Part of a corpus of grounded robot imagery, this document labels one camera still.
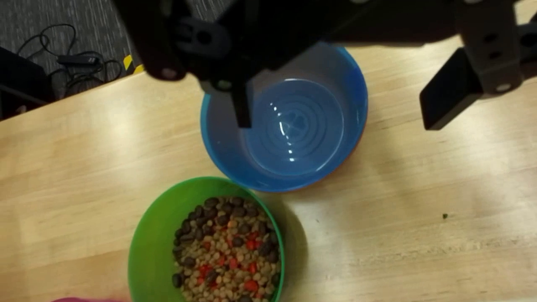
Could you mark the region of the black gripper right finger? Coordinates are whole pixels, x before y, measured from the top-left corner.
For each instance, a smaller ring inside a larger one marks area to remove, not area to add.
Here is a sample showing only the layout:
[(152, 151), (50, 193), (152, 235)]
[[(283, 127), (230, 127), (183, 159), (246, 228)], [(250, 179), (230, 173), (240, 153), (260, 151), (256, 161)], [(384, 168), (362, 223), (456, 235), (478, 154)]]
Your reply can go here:
[[(537, 75), (537, 33), (522, 33), (518, 45), (522, 47), (522, 79), (528, 80)], [(518, 87), (520, 84), (513, 80), (500, 82), (491, 96), (496, 97)], [(483, 92), (466, 54), (456, 49), (419, 92), (423, 126), (426, 131), (439, 131), (475, 101), (491, 96)]]

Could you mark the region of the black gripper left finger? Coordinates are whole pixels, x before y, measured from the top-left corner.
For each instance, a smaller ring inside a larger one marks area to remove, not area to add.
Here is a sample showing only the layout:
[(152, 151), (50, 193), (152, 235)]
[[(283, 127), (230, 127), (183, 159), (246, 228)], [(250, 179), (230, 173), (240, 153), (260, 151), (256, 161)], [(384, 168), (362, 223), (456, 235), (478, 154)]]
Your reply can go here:
[(268, 35), (246, 37), (236, 42), (223, 59), (211, 60), (201, 77), (201, 87), (206, 92), (219, 92), (230, 99), (240, 127), (251, 126), (248, 82), (266, 67), (270, 50)]

